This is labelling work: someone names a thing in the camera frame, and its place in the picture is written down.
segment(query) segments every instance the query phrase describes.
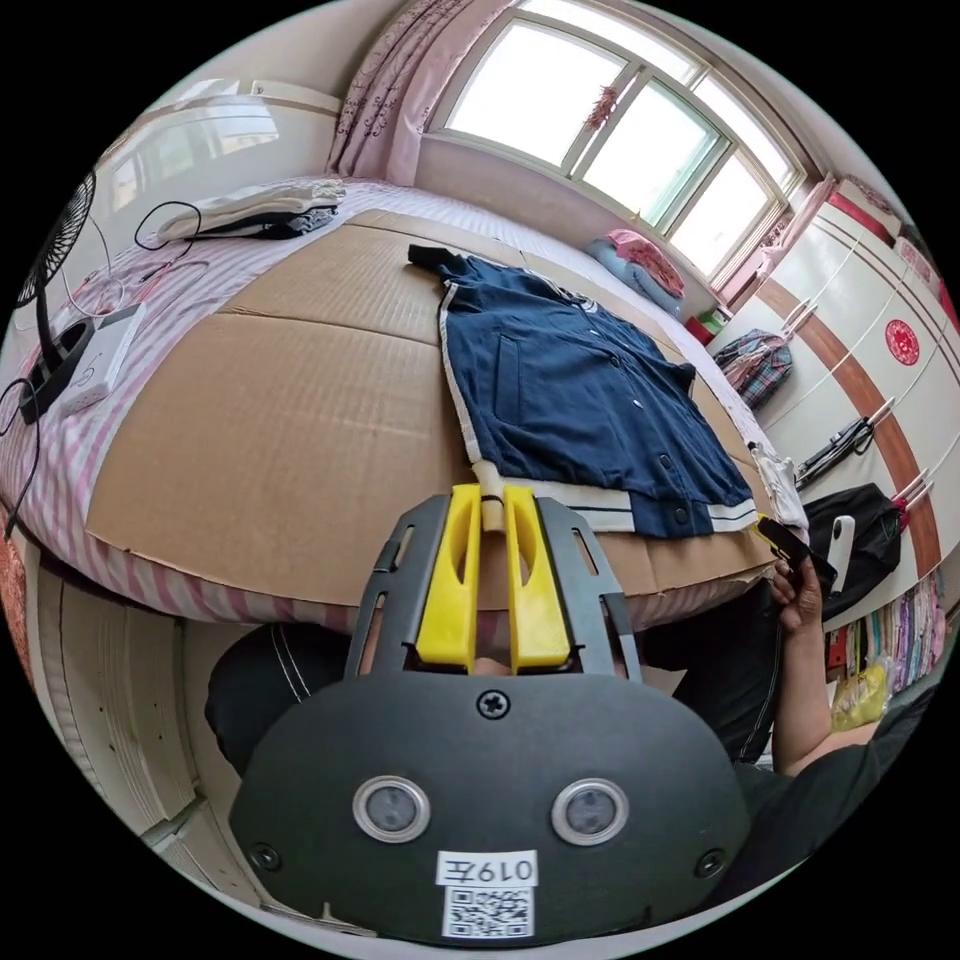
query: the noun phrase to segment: folded clothes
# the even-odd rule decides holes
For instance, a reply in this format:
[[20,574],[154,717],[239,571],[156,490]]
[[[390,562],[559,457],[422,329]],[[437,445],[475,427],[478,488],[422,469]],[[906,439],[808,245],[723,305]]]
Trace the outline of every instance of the folded clothes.
[[797,470],[793,460],[777,456],[762,443],[750,443],[749,448],[777,520],[793,527],[795,532],[807,531],[810,524],[797,493]]
[[[317,207],[336,207],[347,195],[343,181],[337,179],[283,180],[267,186],[244,187],[223,197],[211,197],[195,203],[200,211],[200,230],[208,232],[235,225],[240,220],[261,214],[299,215]],[[197,214],[184,207],[158,231],[160,241],[190,239],[197,234]]]
[[683,296],[683,277],[660,248],[635,230],[611,230],[607,234],[617,256],[643,267],[671,297]]
[[660,286],[638,263],[632,263],[617,256],[617,248],[612,240],[602,237],[594,240],[586,248],[588,253],[599,264],[606,267],[621,283],[625,283],[641,297],[655,303],[661,310],[665,310],[675,320],[680,319],[683,310],[683,298],[673,297]]
[[314,207],[300,214],[258,213],[224,227],[203,230],[195,239],[223,240],[228,237],[241,237],[253,240],[292,240],[326,226],[336,213],[336,207]]

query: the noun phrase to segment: window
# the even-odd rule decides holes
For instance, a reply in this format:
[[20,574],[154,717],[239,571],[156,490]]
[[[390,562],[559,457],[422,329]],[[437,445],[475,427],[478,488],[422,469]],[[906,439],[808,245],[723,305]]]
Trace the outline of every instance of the window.
[[624,111],[583,180],[656,225],[719,139],[703,117],[652,81]]
[[699,72],[700,65],[696,60],[684,56],[673,47],[625,21],[590,7],[571,3],[569,0],[527,0],[520,6],[530,13],[562,20],[564,23],[581,27],[598,37],[603,37],[604,40],[610,40],[625,50],[635,53],[647,63],[659,67],[680,83],[687,83]]
[[731,94],[712,77],[704,77],[693,92],[729,124],[730,129],[753,151],[753,155],[773,177],[774,182],[782,188],[790,186],[795,171],[783,151]]
[[589,0],[511,7],[461,65],[432,129],[578,184],[715,287],[806,176],[713,67]]
[[597,91],[624,65],[602,47],[518,22],[500,35],[447,126],[559,167]]

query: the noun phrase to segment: stacked clothes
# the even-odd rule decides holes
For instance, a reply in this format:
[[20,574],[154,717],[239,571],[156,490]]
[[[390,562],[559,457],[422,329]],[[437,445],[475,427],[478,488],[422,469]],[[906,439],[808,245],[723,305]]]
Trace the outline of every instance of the stacked clothes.
[[656,244],[634,230],[611,230],[586,252],[640,296],[680,319],[683,278]]
[[158,231],[157,239],[220,240],[247,237],[260,240],[290,240],[318,230],[336,215],[346,196],[336,179],[278,181],[246,187],[224,197],[212,197],[171,217]]

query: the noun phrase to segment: pillow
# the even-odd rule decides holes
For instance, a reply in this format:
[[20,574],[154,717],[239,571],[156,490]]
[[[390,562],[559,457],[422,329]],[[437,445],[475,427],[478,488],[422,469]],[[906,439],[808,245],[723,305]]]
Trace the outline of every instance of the pillow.
[[605,237],[594,240],[586,252],[635,293],[655,303],[675,320],[680,319],[683,298],[672,297],[639,264],[618,257],[617,248]]
[[618,257],[643,267],[670,296],[683,296],[683,277],[655,243],[635,230],[611,230],[607,238],[616,246]]

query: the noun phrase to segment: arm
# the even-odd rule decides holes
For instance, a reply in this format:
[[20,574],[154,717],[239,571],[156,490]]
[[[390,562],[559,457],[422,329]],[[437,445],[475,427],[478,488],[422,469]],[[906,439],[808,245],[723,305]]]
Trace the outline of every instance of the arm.
[[798,588],[787,579],[789,570],[777,565],[773,595],[782,604],[783,683],[774,722],[773,765],[778,773],[796,776],[814,760],[841,747],[867,743],[877,724],[843,733],[832,732],[826,697],[823,654],[823,601],[813,564],[805,560]]

